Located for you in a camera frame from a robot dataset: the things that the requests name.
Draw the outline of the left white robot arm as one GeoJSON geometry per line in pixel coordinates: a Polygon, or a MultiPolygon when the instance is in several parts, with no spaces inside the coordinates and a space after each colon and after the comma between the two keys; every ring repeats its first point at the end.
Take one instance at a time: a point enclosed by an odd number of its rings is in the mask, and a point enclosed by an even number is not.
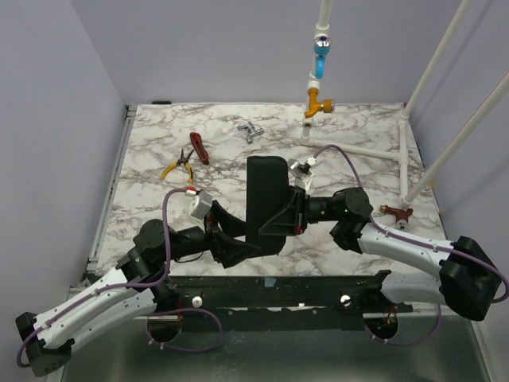
{"type": "Polygon", "coordinates": [[[174,231],[168,218],[143,224],[134,247],[104,276],[68,301],[41,314],[25,312],[15,320],[22,339],[19,368],[36,377],[66,364],[73,349],[111,325],[146,314],[215,315],[193,302],[183,305],[170,280],[170,265],[188,255],[209,251],[223,267],[233,267],[260,255],[247,239],[246,224],[213,201],[204,213],[204,228],[174,231]]]}

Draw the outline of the black zip tool case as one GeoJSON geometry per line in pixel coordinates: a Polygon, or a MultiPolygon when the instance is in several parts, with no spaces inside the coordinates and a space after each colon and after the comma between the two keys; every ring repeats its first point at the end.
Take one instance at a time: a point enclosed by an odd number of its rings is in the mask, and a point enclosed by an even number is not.
{"type": "Polygon", "coordinates": [[[277,255],[286,244],[285,236],[261,236],[258,230],[283,207],[288,187],[284,158],[247,158],[246,242],[258,248],[253,258],[277,255]]]}

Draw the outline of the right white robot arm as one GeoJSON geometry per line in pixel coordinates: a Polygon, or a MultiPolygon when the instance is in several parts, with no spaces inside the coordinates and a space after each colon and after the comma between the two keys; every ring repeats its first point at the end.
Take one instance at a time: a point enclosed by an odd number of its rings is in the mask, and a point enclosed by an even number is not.
{"type": "Polygon", "coordinates": [[[408,276],[387,276],[366,292],[367,305],[382,312],[394,302],[422,301],[448,306],[471,321],[485,319],[502,282],[477,243],[466,237],[448,243],[411,234],[399,235],[371,219],[373,208],[360,187],[330,197],[311,197],[287,187],[274,196],[250,198],[248,239],[302,234],[308,224],[332,221],[335,244],[358,254],[377,255],[418,269],[416,286],[408,276]]]}

